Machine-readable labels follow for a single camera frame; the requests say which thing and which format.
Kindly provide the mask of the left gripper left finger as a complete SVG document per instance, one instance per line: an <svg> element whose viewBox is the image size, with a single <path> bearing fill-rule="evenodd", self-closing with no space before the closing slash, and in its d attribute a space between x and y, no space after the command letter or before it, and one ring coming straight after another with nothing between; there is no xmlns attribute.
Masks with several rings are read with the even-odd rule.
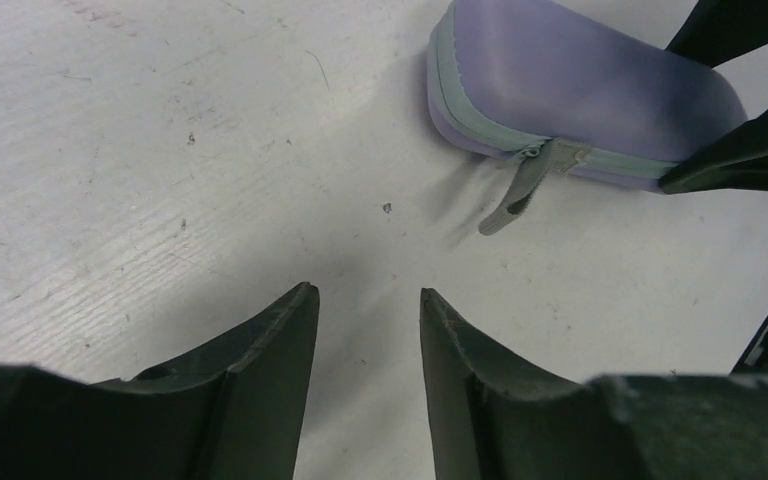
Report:
<svg viewBox="0 0 768 480"><path fill-rule="evenodd" d="M0 479L289 479L320 296L265 310L130 380L0 365Z"/></svg>

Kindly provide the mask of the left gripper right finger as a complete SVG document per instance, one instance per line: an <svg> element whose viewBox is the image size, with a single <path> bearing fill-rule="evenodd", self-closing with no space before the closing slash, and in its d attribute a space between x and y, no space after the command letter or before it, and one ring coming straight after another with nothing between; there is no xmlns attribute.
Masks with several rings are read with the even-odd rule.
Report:
<svg viewBox="0 0 768 480"><path fill-rule="evenodd" d="M420 296L439 479L768 479L768 374L576 383Z"/></svg>

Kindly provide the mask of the purple zippered umbrella case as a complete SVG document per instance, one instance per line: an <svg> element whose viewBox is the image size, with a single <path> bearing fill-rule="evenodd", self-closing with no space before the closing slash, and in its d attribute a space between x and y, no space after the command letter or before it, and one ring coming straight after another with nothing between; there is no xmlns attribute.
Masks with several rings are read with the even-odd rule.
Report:
<svg viewBox="0 0 768 480"><path fill-rule="evenodd" d="M484 235L520 217L549 173L655 192L747 118L713 68L552 1L452 2L426 68L440 134L517 167Z"/></svg>

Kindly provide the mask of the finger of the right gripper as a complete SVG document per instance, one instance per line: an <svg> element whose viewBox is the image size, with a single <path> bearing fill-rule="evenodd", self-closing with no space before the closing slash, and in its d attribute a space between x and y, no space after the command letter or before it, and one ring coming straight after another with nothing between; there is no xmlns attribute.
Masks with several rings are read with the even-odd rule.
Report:
<svg viewBox="0 0 768 480"><path fill-rule="evenodd" d="M768 45L768 0L699 0L666 50L708 67Z"/></svg>

